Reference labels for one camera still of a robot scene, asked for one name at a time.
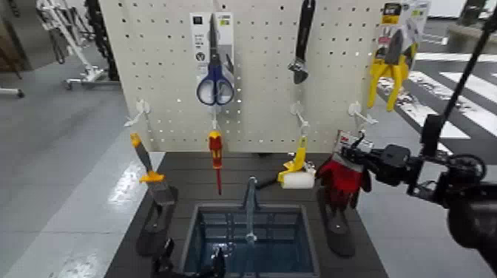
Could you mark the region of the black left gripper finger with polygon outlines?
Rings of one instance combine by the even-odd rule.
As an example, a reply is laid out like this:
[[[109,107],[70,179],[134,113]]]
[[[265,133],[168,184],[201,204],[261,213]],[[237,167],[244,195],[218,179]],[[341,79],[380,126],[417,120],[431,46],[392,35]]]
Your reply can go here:
[[[174,265],[171,255],[175,248],[175,241],[168,238],[160,245],[156,253],[152,256],[152,277],[169,277]]]
[[[224,278],[226,275],[226,262],[223,249],[218,247],[212,258],[212,276]]]

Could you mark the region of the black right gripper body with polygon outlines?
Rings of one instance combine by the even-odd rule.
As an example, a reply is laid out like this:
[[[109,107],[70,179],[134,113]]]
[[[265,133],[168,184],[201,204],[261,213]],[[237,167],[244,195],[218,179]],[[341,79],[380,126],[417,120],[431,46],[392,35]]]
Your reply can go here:
[[[378,155],[375,175],[379,182],[398,186],[400,183],[411,185],[417,181],[423,160],[412,157],[408,148],[389,144],[384,149],[373,149],[372,154]]]

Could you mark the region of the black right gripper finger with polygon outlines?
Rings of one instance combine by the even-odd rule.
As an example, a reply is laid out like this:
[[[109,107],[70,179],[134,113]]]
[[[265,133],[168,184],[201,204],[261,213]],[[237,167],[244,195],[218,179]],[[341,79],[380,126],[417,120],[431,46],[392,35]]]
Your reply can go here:
[[[353,146],[343,146],[342,156],[347,160],[372,160],[376,158],[374,153],[365,152]]]
[[[377,174],[380,171],[380,159],[374,157],[360,157],[356,159],[357,164],[363,165],[368,171]]]

